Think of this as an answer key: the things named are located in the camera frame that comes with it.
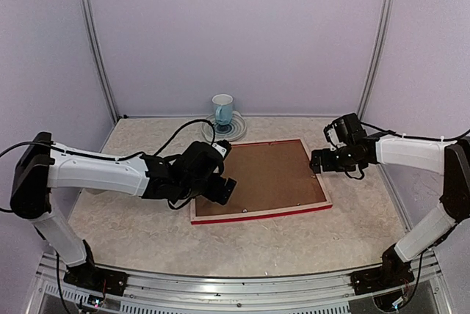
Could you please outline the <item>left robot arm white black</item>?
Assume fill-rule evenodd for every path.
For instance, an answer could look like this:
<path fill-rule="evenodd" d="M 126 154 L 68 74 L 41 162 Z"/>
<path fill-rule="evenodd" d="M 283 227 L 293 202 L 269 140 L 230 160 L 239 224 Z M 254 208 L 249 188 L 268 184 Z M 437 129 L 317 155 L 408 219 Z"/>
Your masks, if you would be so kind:
<path fill-rule="evenodd" d="M 236 181 L 222 176 L 231 144 L 225 140 L 193 142 L 183 153 L 161 157 L 137 152 L 112 156 L 77 150 L 53 142 L 51 133 L 40 132 L 23 142 L 25 152 L 15 166 L 10 208 L 29 220 L 65 263 L 70 281 L 87 288 L 104 281 L 86 241 L 71 229 L 52 205 L 52 189 L 79 188 L 116 191 L 147 200 L 166 200 L 187 205 L 196 197 L 225 205 Z"/>

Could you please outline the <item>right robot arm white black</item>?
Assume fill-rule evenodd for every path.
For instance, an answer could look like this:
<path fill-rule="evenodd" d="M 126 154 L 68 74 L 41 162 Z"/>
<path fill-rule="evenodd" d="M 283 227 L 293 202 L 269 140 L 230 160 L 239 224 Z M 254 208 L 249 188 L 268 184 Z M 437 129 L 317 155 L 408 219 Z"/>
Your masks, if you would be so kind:
<path fill-rule="evenodd" d="M 351 175 L 373 164 L 387 177 L 412 227 L 384 251 L 377 268 L 352 273 L 359 293 L 413 281 L 411 261 L 442 243 L 469 218 L 467 136 L 427 141 L 378 133 L 338 147 L 313 150 L 310 160 L 316 174 Z"/>

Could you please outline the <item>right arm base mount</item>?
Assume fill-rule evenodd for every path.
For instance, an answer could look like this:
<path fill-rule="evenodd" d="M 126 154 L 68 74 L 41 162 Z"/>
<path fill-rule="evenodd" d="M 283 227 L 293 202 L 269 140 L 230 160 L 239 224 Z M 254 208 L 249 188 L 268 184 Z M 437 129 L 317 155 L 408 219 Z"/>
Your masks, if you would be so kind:
<path fill-rule="evenodd" d="M 388 290 L 415 280 L 410 261 L 402 261 L 392 252 L 384 252 L 382 263 L 374 268 L 354 271 L 350 276 L 356 296 Z"/>

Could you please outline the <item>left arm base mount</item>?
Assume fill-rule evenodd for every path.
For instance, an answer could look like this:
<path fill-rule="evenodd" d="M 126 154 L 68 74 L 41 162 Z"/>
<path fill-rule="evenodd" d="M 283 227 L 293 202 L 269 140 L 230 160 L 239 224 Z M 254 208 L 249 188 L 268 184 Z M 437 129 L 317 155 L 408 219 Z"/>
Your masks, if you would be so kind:
<path fill-rule="evenodd" d="M 68 268 L 64 282 L 105 295 L 123 296 L 129 275 L 122 271 L 103 268 Z"/>

